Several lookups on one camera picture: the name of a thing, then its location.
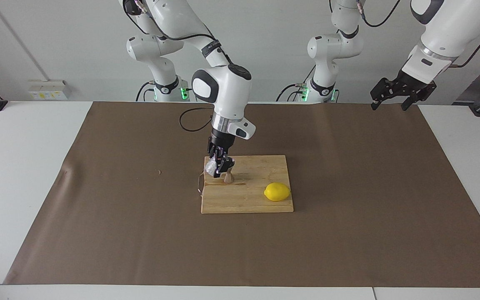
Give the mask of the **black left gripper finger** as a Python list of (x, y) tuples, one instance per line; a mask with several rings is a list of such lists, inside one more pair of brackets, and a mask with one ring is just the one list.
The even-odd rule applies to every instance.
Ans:
[(394, 80), (388, 80), (385, 77), (379, 80), (371, 90), (372, 110), (377, 110), (383, 101), (396, 97), (394, 93), (396, 84)]
[(426, 101), (429, 96), (435, 91), (437, 85), (435, 82), (427, 84), (421, 89), (410, 90), (408, 97), (402, 103), (402, 110), (406, 111), (411, 105), (418, 103), (419, 101)]

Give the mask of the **wooden cutting board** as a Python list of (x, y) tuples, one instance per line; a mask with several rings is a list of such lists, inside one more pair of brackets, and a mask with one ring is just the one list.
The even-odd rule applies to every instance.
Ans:
[(232, 183), (224, 182), (224, 173), (219, 178), (202, 173), (201, 213), (292, 213), (295, 210), (292, 195), (282, 201), (272, 201), (264, 194), (271, 183), (291, 186), (285, 155), (237, 155), (234, 160)]

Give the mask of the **yellow lemon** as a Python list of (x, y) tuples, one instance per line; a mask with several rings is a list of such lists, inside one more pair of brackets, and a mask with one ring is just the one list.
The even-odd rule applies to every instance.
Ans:
[(272, 182), (265, 187), (264, 196), (272, 202), (280, 202), (286, 200), (290, 194), (290, 188), (281, 182)]

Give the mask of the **brown paper table mat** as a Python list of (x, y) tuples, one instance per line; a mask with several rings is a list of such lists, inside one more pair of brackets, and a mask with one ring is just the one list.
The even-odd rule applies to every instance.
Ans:
[(413, 106), (256, 105), (292, 213), (202, 214), (188, 104), (95, 102), (5, 284), (480, 288), (480, 215)]

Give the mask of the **white wall socket box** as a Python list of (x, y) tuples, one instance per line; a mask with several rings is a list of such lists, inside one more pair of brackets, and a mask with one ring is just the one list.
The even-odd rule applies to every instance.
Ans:
[(34, 100), (67, 101), (72, 95), (64, 80), (29, 80), (29, 95)]

